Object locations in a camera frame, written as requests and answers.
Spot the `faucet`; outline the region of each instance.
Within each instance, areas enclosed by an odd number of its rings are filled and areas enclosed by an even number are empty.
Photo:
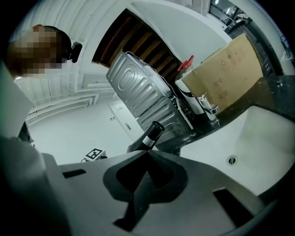
[[[204,113],[207,115],[210,124],[215,124],[218,123],[219,120],[216,117],[216,113],[219,112],[220,108],[219,106],[216,106],[214,104],[211,104],[207,97],[205,96],[207,92],[205,92],[203,95],[196,97],[198,100],[199,104],[201,105],[202,109],[204,110]]]

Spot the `ear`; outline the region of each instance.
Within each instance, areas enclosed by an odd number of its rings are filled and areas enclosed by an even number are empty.
[[[37,25],[33,26],[32,28],[33,28],[34,32],[38,32],[40,30],[40,27],[43,27],[43,25],[37,24]]]

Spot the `white door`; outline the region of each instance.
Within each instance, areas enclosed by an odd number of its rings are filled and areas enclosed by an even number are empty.
[[[142,128],[121,100],[110,102],[109,107],[132,141],[143,134]]]

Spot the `brown wooden ceiling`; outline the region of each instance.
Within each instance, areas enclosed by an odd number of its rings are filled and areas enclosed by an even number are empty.
[[[141,19],[125,9],[102,38],[93,62],[110,67],[123,50],[139,57],[173,85],[180,62],[161,38]]]

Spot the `door handle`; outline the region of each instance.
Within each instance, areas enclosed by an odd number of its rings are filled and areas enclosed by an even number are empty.
[[[125,122],[125,125],[128,127],[129,130],[131,130],[130,123]]]

